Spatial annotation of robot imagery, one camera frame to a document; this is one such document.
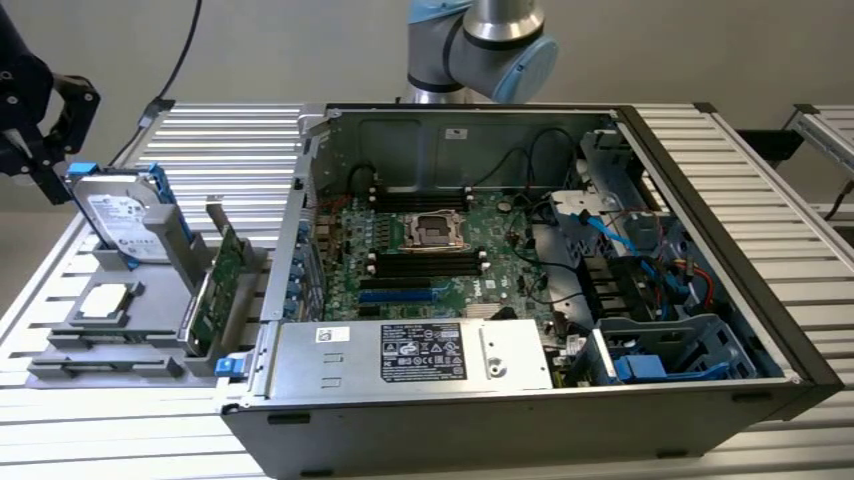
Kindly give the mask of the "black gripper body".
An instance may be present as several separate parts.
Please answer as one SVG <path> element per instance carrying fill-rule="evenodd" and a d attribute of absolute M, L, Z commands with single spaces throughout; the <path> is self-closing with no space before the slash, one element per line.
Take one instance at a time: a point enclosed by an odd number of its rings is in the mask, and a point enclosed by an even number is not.
<path fill-rule="evenodd" d="M 29 149 L 49 149 L 38 128 L 53 88 L 46 64 L 32 53 L 1 9 L 1 133 L 16 131 Z"/>

